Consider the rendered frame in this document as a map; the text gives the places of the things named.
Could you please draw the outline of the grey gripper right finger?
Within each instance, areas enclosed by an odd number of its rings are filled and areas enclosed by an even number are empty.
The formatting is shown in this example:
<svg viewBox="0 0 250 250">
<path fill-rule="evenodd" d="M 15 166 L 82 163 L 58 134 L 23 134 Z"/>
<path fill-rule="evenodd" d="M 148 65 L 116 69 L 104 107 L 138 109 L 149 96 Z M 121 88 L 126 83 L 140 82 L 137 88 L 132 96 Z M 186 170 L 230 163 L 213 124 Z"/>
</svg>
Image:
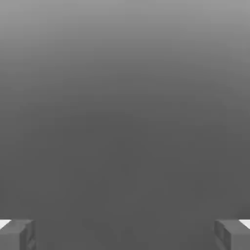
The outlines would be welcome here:
<svg viewBox="0 0 250 250">
<path fill-rule="evenodd" d="M 213 232 L 218 250 L 250 250 L 250 219 L 215 220 Z"/>
</svg>

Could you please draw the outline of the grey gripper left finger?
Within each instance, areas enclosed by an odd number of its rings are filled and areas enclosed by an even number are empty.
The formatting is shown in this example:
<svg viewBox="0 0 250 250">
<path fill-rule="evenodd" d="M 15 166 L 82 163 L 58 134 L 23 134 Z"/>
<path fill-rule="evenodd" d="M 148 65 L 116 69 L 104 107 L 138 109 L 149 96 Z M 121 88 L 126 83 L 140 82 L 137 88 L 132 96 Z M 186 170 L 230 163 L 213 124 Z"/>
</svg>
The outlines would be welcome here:
<svg viewBox="0 0 250 250">
<path fill-rule="evenodd" d="M 0 250 L 37 250 L 36 221 L 0 219 Z"/>
</svg>

